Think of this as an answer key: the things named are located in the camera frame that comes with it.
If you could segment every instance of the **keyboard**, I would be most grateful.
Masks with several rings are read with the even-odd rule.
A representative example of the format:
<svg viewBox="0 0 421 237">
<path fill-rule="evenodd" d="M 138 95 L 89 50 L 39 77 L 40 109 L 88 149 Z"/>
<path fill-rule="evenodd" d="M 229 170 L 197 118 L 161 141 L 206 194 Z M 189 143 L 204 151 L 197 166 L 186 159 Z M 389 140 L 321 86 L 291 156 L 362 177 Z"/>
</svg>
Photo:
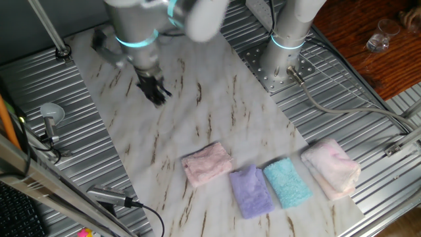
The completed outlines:
<svg viewBox="0 0 421 237">
<path fill-rule="evenodd" d="M 0 236 L 47 236 L 35 202 L 3 182 L 0 182 Z"/>
</svg>

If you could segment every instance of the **teal towel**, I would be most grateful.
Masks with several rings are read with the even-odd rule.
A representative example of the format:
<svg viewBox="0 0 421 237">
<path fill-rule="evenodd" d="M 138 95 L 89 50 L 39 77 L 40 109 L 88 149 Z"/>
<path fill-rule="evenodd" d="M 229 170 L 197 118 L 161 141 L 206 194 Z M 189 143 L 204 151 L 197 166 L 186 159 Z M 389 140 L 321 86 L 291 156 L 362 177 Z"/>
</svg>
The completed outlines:
<svg viewBox="0 0 421 237">
<path fill-rule="evenodd" d="M 297 174 L 289 158 L 268 165 L 264 168 L 263 173 L 268 178 L 284 209 L 297 207 L 313 195 Z"/>
</svg>

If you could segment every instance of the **towel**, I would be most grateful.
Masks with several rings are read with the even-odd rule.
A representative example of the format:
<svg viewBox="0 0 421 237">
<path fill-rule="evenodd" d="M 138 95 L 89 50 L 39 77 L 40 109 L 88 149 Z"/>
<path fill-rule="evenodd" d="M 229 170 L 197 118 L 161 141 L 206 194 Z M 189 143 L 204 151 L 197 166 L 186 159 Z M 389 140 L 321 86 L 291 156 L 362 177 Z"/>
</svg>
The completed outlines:
<svg viewBox="0 0 421 237">
<path fill-rule="evenodd" d="M 182 165 L 190 184 L 197 188 L 232 170 L 231 157 L 221 143 L 209 145 L 182 159 Z"/>
<path fill-rule="evenodd" d="M 263 173 L 268 178 L 284 209 L 297 207 L 313 195 L 297 174 L 289 158 L 268 165 L 264 168 Z"/>
<path fill-rule="evenodd" d="M 231 173 L 230 180 L 244 219 L 252 219 L 275 210 L 263 172 L 256 169 L 256 165 Z"/>
<path fill-rule="evenodd" d="M 330 200 L 355 191 L 360 165 L 351 160 L 335 140 L 320 140 L 301 155 L 301 160 Z"/>
</svg>

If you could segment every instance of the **light pink towel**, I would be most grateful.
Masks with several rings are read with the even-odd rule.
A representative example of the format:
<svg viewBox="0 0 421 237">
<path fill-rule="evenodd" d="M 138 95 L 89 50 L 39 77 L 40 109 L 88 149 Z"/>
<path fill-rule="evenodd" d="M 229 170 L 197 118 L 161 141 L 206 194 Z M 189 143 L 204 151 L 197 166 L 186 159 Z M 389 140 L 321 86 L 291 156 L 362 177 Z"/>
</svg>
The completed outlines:
<svg viewBox="0 0 421 237">
<path fill-rule="evenodd" d="M 355 191 L 360 165 L 352 161 L 335 140 L 320 140 L 301 155 L 301 160 L 330 200 Z"/>
<path fill-rule="evenodd" d="M 182 164 L 190 184 L 197 188 L 232 170 L 231 157 L 217 142 L 192 155 L 184 157 Z"/>
</svg>

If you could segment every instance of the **white marble mat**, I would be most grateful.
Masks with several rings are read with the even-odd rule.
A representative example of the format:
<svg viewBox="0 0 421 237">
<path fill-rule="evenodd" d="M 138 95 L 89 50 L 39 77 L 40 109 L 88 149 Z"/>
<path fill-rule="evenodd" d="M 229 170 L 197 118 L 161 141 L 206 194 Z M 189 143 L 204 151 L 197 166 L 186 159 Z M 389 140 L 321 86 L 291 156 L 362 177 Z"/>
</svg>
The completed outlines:
<svg viewBox="0 0 421 237">
<path fill-rule="evenodd" d="M 203 44 L 161 39 L 161 67 L 173 97 L 156 109 L 135 86 L 131 65 L 119 70 L 94 52 L 92 33 L 66 42 L 137 196 L 163 217 L 165 236 L 337 236 L 364 217 L 351 198 L 327 200 L 300 161 L 306 141 L 222 35 Z M 109 46 L 118 48 L 114 39 Z M 228 175 L 195 189 L 183 171 L 181 156 L 214 141 L 235 169 L 290 157 L 313 197 L 283 210 L 269 188 L 276 210 L 243 219 Z M 160 236 L 159 220 L 146 213 Z"/>
</svg>

